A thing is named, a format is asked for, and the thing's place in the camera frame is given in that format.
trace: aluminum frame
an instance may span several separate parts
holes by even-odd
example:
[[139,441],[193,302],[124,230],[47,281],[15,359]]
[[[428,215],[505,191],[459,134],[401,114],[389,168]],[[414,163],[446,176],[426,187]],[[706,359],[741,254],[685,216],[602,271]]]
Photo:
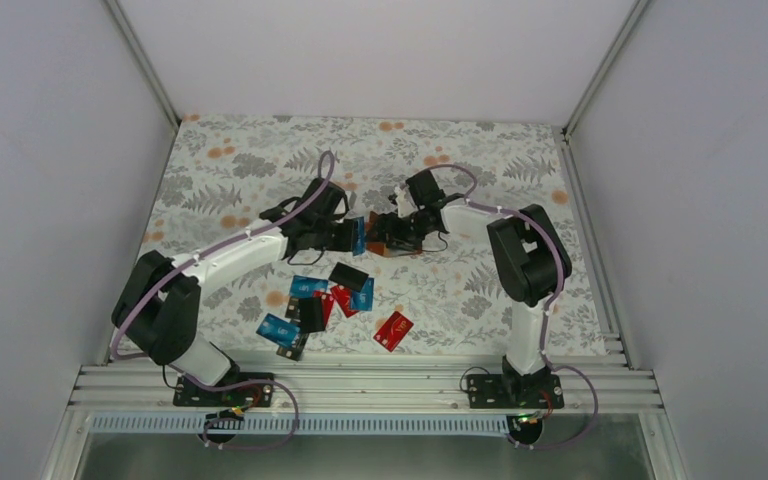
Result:
[[128,50],[131,53],[131,57],[140,69],[140,73],[142,73],[147,86],[154,95],[158,107],[163,111],[163,115],[177,133],[180,119],[175,113],[172,101],[169,99],[169,95],[163,88],[163,84],[160,82],[157,72],[155,72],[154,67],[152,67],[148,55],[145,53],[142,44],[140,44],[140,40],[137,37],[134,28],[131,26],[131,22],[128,21],[128,16],[125,15],[125,11],[119,4],[119,0],[101,0],[101,3],[106,7],[107,12],[110,15],[110,20],[116,25],[123,40],[125,40]]
[[87,445],[92,418],[92,412],[66,410],[43,469],[43,480],[76,478]]
[[640,427],[655,480],[687,480],[666,413],[641,413]]
[[[497,356],[485,355],[353,355],[308,353],[294,363],[272,352],[231,353],[243,371],[273,372],[299,398],[306,413],[369,414],[521,414],[523,409],[471,410],[458,381],[472,366],[500,369]],[[651,371],[629,370],[617,351],[604,357],[554,357],[591,377],[599,392],[600,411],[640,413],[663,411]],[[567,406],[556,414],[587,413],[593,400],[577,375],[559,372]],[[164,384],[160,368],[149,360],[85,366],[75,382],[69,411],[169,411],[173,392]],[[215,408],[192,409],[214,411]],[[292,412],[280,390],[264,411]]]
[[651,3],[652,0],[637,0],[635,4],[632,5],[631,10],[628,12],[628,16],[625,18],[619,32],[617,32],[617,36],[605,53],[605,57],[602,58],[602,61],[599,63],[599,67],[596,68],[596,72],[590,79],[590,83],[587,84],[587,88],[584,89],[581,99],[579,99],[578,104],[576,104],[575,109],[572,111],[572,115],[570,115],[569,121],[564,127],[564,133],[567,135],[572,135],[576,127],[578,127],[578,122],[581,121],[581,117],[584,116],[587,107],[590,106],[590,102],[593,100],[596,92],[599,91],[599,87],[602,86],[605,77],[608,75],[611,67],[614,66],[614,62],[616,62],[623,48],[625,48],[628,40],[637,28],[640,18]]

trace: floral tablecloth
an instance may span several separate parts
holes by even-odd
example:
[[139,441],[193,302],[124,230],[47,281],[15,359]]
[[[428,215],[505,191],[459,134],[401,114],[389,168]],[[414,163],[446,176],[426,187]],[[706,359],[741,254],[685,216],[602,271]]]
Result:
[[[357,194],[358,214],[390,211],[387,196],[397,183],[440,163],[471,169],[480,182],[474,194],[478,201],[511,208],[543,205],[573,263],[551,318],[549,352],[606,353],[572,200],[547,125],[190,115],[173,147],[142,252],[186,252],[245,227],[259,212],[300,195],[326,149],[339,160],[332,180]],[[435,176],[447,193],[469,185],[466,175],[454,170],[436,170]],[[427,241],[426,248],[442,248],[436,241]],[[274,351],[276,346],[255,329],[266,313],[283,316],[293,275],[327,278],[343,261],[375,278],[373,311],[346,319],[335,309],[328,330],[311,335],[307,351],[386,353],[372,336],[393,311],[401,311],[415,325],[397,353],[502,354],[511,301],[498,281],[490,247],[456,237],[448,242],[444,251],[416,258],[332,253],[313,266],[266,265],[204,298],[200,330],[223,349]],[[315,257],[303,252],[295,261]]]

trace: black mounting plate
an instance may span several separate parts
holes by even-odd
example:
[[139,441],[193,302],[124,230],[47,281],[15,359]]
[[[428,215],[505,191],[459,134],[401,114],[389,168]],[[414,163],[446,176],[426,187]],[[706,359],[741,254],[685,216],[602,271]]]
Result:
[[[265,372],[244,372],[240,373],[236,382],[246,380],[275,380],[275,375]],[[269,407],[272,405],[272,390],[269,393],[263,391],[263,385],[257,386],[260,389],[260,400],[253,407]],[[236,407],[246,405],[252,399],[254,389],[230,390],[227,392],[207,392],[200,389],[194,383],[184,377],[178,378],[178,384],[175,386],[175,397],[172,404],[176,407]]]
[[523,392],[519,404],[505,391],[501,375],[467,375],[466,389],[469,408],[477,410],[546,409],[546,399],[540,393],[541,390],[549,395],[553,409],[564,408],[564,392],[561,390],[561,379],[557,375],[549,375],[543,382]]

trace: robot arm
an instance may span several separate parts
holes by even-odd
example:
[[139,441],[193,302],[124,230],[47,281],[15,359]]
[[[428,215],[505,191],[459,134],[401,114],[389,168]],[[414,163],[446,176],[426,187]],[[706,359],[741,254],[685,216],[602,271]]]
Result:
[[[261,213],[260,220],[248,228],[257,230],[286,216],[290,203],[309,198],[323,181],[314,179],[301,198],[288,199]],[[500,213],[488,215],[470,207],[462,195],[446,196],[431,172],[420,172],[406,183],[416,209],[405,205],[402,198],[399,213],[410,213],[380,215],[367,235],[389,246],[407,249],[421,248],[424,238],[437,231],[489,239],[502,285],[514,300],[511,341],[503,370],[512,382],[527,380],[530,375],[545,370],[539,346],[541,306],[555,289],[558,278],[548,245],[518,218]],[[158,365],[172,365],[205,385],[233,383],[239,380],[239,369],[234,362],[197,333],[201,298],[248,271],[288,258],[300,250],[350,251],[355,240],[354,227],[352,222],[342,222],[346,210],[346,193],[329,183],[316,201],[281,225],[280,230],[272,229],[229,244],[206,258],[201,258],[199,252],[212,250],[209,247],[171,258],[157,251],[148,252],[134,267],[113,312],[113,323],[117,327],[122,325],[149,288],[176,267],[193,260],[149,300],[126,335]],[[561,252],[564,276],[568,277],[569,257],[545,211],[532,205],[521,212],[549,233]],[[526,251],[523,242],[536,246]]]

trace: purple cable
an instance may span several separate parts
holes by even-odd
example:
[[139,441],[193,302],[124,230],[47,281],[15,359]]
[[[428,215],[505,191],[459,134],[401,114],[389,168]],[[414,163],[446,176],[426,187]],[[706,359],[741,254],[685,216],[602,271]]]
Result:
[[439,165],[434,165],[433,167],[428,167],[425,169],[425,171],[436,170],[438,168],[451,168],[454,170],[460,170],[465,174],[467,174],[469,178],[472,179],[472,186],[469,187],[469,189],[467,189],[466,192],[464,192],[464,198],[469,198],[469,196],[472,195],[472,192],[474,192],[475,189],[478,188],[478,179],[475,177],[475,174],[470,172],[469,169],[467,169],[466,167],[462,167],[460,165],[448,164],[448,163],[441,163]]
[[[330,157],[331,162],[330,166],[328,168],[328,174],[325,175],[325,181],[322,182],[319,185],[319,188],[317,188],[313,195],[311,195],[307,200],[302,202],[300,205],[296,205],[295,208],[293,208],[293,211],[288,213],[287,215],[284,215],[276,222],[270,223],[269,225],[265,225],[260,228],[256,228],[251,231],[246,231],[244,233],[241,233],[239,235],[235,235],[233,237],[230,237],[226,240],[223,240],[216,245],[213,245],[207,249],[205,249],[203,252],[199,253],[199,258],[204,259],[207,258],[212,253],[221,250],[228,245],[232,245],[234,243],[237,243],[242,240],[251,239],[254,238],[257,235],[260,235],[263,232],[272,230],[275,227],[279,227],[283,225],[286,222],[289,222],[292,220],[296,215],[298,215],[301,211],[306,209],[311,203],[313,203],[319,195],[325,191],[325,188],[328,186],[328,181],[331,180],[331,176],[334,174],[334,166],[336,165],[336,157],[334,157],[334,154],[331,153],[330,150],[326,150],[322,153],[322,156],[319,157],[319,170],[322,171],[322,163],[325,161],[325,158]],[[143,295],[143,298],[140,299],[139,302],[134,306],[134,308],[131,310],[131,312],[128,314],[127,317],[125,317],[125,321],[122,322],[122,325],[119,326],[119,330],[116,332],[116,335],[113,337],[113,342],[110,345],[110,356],[113,357],[114,360],[130,360],[132,358],[142,358],[147,357],[148,355],[145,353],[129,353],[129,354],[120,354],[119,353],[119,344],[122,342],[122,338],[125,337],[125,332],[128,331],[128,328],[131,326],[132,323],[134,323],[134,319],[137,318],[137,315],[140,314],[140,312],[145,308],[145,306],[148,304],[148,302],[157,294],[157,292],[160,291],[161,288],[163,288],[167,283],[172,281],[173,278],[175,278],[176,275],[183,272],[187,268],[191,267],[193,264],[196,263],[196,259],[191,258],[178,267],[176,267],[171,272],[167,273],[166,276],[160,279],[159,282],[155,283],[151,288],[148,289],[148,292],[146,292],[145,295]]]
[[[489,205],[482,205],[480,203],[470,200],[469,199],[470,194],[472,194],[472,192],[475,191],[476,187],[478,187],[478,178],[475,176],[475,174],[470,172],[468,169],[461,167],[460,165],[442,164],[442,165],[435,165],[433,167],[428,167],[426,168],[426,170],[433,170],[435,168],[453,168],[455,170],[460,170],[462,172],[465,172],[467,175],[469,175],[469,178],[472,179],[472,187],[470,187],[464,194],[464,201],[466,201],[466,204],[468,207],[474,208],[484,213],[513,215],[519,218],[520,220],[522,220],[523,222],[531,226],[531,228],[533,228],[534,231],[537,232],[538,235],[540,235],[543,241],[546,242],[546,245],[549,247],[549,250],[552,252],[552,258],[555,260],[555,271],[558,272],[558,280],[555,286],[555,291],[552,293],[552,296],[549,297],[549,299],[546,300],[546,303],[543,305],[543,321],[542,321],[542,325],[540,326],[540,357],[543,359],[543,363],[545,363],[546,366],[549,367],[549,370],[553,372],[557,372],[559,370],[570,370],[576,373],[582,379],[584,379],[584,381],[587,383],[587,386],[590,388],[590,393],[593,394],[593,415],[590,417],[590,420],[587,422],[587,425],[584,426],[584,429],[582,429],[577,435],[570,438],[569,440],[566,440],[560,443],[550,444],[550,445],[530,446],[530,449],[531,450],[551,450],[554,448],[560,448],[560,447],[572,445],[573,443],[578,442],[585,435],[587,435],[595,425],[596,415],[598,415],[599,413],[599,396],[596,393],[596,387],[593,386],[593,382],[591,382],[590,379],[587,378],[584,372],[570,365],[556,366],[554,363],[552,363],[551,360],[549,360],[549,357],[547,357],[545,353],[546,339],[548,337],[548,332],[549,332],[549,309],[551,308],[552,303],[561,295],[561,291],[563,291],[564,289],[564,267],[563,267],[563,262],[561,261],[561,253],[558,251],[558,247],[555,245],[555,242],[552,241],[552,239],[549,237],[549,234],[546,233],[546,230],[544,230],[543,227],[538,225],[537,222],[535,222],[534,220],[523,215],[522,212],[520,212],[519,210],[511,210],[509,208],[502,208],[502,207],[491,207]],[[514,443],[514,445],[517,448],[519,447],[519,443],[516,442],[513,439],[513,437],[511,437],[510,434],[508,434],[507,437],[508,437],[508,440]]]

